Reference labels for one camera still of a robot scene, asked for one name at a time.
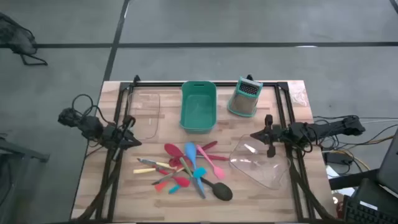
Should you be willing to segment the teal metal box grater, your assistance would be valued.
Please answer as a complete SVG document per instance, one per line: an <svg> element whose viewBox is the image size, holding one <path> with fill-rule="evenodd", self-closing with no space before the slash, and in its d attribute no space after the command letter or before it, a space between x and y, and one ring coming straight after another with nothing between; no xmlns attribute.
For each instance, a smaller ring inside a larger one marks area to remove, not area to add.
<svg viewBox="0 0 398 224"><path fill-rule="evenodd" d="M253 117L263 84L253 79L252 75L240 77L229 99L227 109L238 116Z"/></svg>

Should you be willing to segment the black aluminium frame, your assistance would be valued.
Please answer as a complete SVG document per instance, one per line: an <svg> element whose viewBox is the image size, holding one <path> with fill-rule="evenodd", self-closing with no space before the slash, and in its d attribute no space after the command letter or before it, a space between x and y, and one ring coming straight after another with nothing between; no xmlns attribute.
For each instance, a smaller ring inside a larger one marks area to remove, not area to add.
<svg viewBox="0 0 398 224"><path fill-rule="evenodd" d="M207 134L188 134L179 124L182 82L136 82L133 92L149 91L160 95L157 134L123 154L118 164L116 184L106 192L99 210L89 217L89 221L134 224L288 223L336 217L326 167L321 150L317 147L303 158L295 157L294 167L299 173L306 174L307 184L322 206L320 211L316 211L313 203L307 201L303 190L292 182L289 173L282 178L279 190L271 190L244 175L229 162L219 162L226 174L224 183L233 192L233 198L228 202L217 199L210 188L205 190L205 199L200 198L192 186L184 187L175 194L169 194L166 190L157 192L152 183L160 178L159 172L133 174L134 169L143 168L137 158L167 161L169 156L164 150L166 143L183 146L188 141L199 144L217 141L212 151L227 156L241 136L264 127L266 114L271 114L274 122L281 125L293 121L311 122L313 116L310 105L292 102L288 82L292 80L264 82L259 109L253 118L231 114L226 104L236 84L233 81L217 82L217 122Z"/></svg>

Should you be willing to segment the teal silicone spatula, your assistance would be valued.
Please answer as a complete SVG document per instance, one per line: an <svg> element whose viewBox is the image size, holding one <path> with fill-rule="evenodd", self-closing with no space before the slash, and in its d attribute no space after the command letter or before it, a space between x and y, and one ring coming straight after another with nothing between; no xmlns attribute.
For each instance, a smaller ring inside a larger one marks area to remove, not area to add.
<svg viewBox="0 0 398 224"><path fill-rule="evenodd" d="M198 168L193 172L193 176L191 179L188 181L188 184L185 185L185 187L189 186L189 184L193 184L195 190L198 192L201 198L206 198L205 193L203 190L203 187L201 186L201 177L206 174L206 170L202 167ZM176 184L173 188L169 190L169 194L174 194L176 191L178 191L181 187L183 187L183 184Z"/></svg>

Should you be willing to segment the red silicone spatula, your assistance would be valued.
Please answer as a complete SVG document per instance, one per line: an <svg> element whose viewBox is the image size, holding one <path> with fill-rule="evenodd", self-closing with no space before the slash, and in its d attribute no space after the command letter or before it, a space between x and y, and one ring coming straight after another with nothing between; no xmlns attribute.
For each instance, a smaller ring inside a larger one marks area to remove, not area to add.
<svg viewBox="0 0 398 224"><path fill-rule="evenodd" d="M185 177L172 177L173 180L181 187L188 187L190 185L190 180Z"/></svg>

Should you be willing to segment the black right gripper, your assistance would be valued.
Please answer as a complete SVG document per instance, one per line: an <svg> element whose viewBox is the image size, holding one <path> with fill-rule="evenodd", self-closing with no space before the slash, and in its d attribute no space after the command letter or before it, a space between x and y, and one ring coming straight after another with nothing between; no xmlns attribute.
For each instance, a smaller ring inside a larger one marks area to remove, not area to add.
<svg viewBox="0 0 398 224"><path fill-rule="evenodd" d="M282 142L292 151L292 143L287 137L287 130L283 129L279 124L273 124L273 116L271 114L267 114L265 117L264 130L252 133L250 136L253 139L269 145L267 157L274 157L276 155L274 142Z"/></svg>

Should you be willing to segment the black power brick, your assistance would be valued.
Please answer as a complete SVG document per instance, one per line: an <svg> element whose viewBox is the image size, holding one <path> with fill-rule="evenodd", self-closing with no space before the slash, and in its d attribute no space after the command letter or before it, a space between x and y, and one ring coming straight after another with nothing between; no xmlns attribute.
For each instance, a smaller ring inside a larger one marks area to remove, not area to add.
<svg viewBox="0 0 398 224"><path fill-rule="evenodd" d="M345 164L345 160L349 158L346 154L342 154L342 153L324 153L323 155L323 159L324 162L327 163L331 163L331 164L339 164L339 165L344 165Z"/></svg>

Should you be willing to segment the dark grey slotted spoon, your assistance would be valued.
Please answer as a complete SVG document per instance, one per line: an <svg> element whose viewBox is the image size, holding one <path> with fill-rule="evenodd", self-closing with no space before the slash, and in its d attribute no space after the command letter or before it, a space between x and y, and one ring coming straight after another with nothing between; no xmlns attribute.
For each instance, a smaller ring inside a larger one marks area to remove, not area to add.
<svg viewBox="0 0 398 224"><path fill-rule="evenodd" d="M233 192L232 190L225 185L224 183L217 182L217 183L212 183L209 180L206 180L205 178L200 178L201 181L209 186L213 192L213 195L222 200L222 201L230 201L233 198Z"/></svg>

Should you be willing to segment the red silicone spoon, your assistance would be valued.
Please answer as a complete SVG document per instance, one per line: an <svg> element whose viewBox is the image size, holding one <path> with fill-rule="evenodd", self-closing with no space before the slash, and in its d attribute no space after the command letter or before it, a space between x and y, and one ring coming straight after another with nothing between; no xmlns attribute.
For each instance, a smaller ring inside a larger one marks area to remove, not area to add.
<svg viewBox="0 0 398 224"><path fill-rule="evenodd" d="M208 157L211 160L219 160L219 161L228 161L229 159L227 157L223 157L223 156L214 156L214 155L208 155ZM180 158L181 156L174 156L172 159L169 160L169 165L171 167L179 167L182 166L182 163L180 162ZM187 158L186 156L183 157L185 162L187 163L187 165L191 166L192 162L189 158Z"/></svg>
<svg viewBox="0 0 398 224"><path fill-rule="evenodd" d="M204 145L202 148L203 148L203 150L209 149L209 148L215 146L217 143L218 143L217 141L213 141L213 142L210 142L210 143ZM181 157L184 155L184 153L174 144L165 144L164 149L170 156L173 156L173 157Z"/></svg>

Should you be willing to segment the clear plastic bag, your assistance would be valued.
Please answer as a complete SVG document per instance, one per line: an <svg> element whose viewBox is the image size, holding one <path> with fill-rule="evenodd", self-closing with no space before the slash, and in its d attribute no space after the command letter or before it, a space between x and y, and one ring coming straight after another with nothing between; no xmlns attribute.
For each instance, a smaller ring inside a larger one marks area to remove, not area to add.
<svg viewBox="0 0 398 224"><path fill-rule="evenodd" d="M299 104L302 106L308 106L308 96L305 88L305 84L303 81L292 81L288 82L290 99L293 103Z"/></svg>

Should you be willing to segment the pink silicone spatula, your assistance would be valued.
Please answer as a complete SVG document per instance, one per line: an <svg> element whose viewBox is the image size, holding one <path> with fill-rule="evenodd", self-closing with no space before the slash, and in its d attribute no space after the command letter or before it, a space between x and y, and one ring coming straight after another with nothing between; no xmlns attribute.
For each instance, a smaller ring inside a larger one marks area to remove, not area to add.
<svg viewBox="0 0 398 224"><path fill-rule="evenodd" d="M203 148L201 146L196 145L196 148L202 154L202 156L209 162L209 164L212 166L214 175L218 179L224 179L225 178L225 173L224 173L223 169L218 167L218 166L216 166L216 165L214 165L212 160L208 157L208 155L206 154L206 152L203 150Z"/></svg>

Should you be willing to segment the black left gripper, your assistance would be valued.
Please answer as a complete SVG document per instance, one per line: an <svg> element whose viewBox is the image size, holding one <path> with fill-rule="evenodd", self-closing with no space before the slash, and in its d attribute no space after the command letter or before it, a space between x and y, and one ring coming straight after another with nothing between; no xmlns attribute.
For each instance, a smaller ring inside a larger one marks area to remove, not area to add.
<svg viewBox="0 0 398 224"><path fill-rule="evenodd" d="M130 130L135 123L136 119L131 115L127 115L120 127L117 127L116 124L109 124L105 127L103 131L104 146L109 150L114 150L114 161L119 157L122 150L142 145L140 140L137 140Z"/></svg>

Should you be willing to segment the white paper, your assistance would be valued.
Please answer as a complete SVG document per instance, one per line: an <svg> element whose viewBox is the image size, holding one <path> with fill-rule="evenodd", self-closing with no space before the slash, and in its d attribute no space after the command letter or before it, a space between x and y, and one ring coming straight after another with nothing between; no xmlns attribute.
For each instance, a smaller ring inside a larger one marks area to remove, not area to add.
<svg viewBox="0 0 398 224"><path fill-rule="evenodd" d="M331 166L326 166L326 174L328 179L333 179L340 176Z"/></svg>

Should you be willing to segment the black mesh chair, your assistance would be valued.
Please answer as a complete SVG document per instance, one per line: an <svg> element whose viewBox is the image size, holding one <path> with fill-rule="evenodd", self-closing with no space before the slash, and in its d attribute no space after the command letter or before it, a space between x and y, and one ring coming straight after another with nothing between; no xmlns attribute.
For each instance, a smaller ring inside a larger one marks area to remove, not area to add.
<svg viewBox="0 0 398 224"><path fill-rule="evenodd" d="M45 60L35 57L37 46L33 33L1 12L0 44L11 49L14 54L19 55L24 65L48 65Z"/></svg>

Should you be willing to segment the clear plastic bin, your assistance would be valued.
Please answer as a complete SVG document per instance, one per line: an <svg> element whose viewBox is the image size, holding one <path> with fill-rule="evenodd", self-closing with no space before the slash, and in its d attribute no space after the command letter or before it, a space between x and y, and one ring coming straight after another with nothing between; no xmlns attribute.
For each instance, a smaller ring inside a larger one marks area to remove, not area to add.
<svg viewBox="0 0 398 224"><path fill-rule="evenodd" d="M283 155L268 157L268 151L269 145L250 135L243 135L229 155L229 164L258 184L271 190L279 190L291 162Z"/></svg>
<svg viewBox="0 0 398 224"><path fill-rule="evenodd" d="M160 116L160 95L156 92L133 92L127 97L129 115L136 119L130 128L134 137L148 141L157 134Z"/></svg>

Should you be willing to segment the silver table knife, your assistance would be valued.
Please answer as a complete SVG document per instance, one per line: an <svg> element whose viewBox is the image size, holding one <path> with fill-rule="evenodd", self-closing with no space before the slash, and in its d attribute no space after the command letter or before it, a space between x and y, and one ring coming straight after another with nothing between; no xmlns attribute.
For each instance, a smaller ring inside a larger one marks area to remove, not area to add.
<svg viewBox="0 0 398 224"><path fill-rule="evenodd" d="M183 165L183 167L185 169L185 172L190 176L190 180L191 180L194 188L198 192L199 196L202 199L205 199L206 198L205 193L200 187L200 178L199 177L195 177L193 175L192 171L190 170L189 166L187 165L187 163L185 162L185 159L183 157L181 157L179 160L180 160L181 164Z"/></svg>

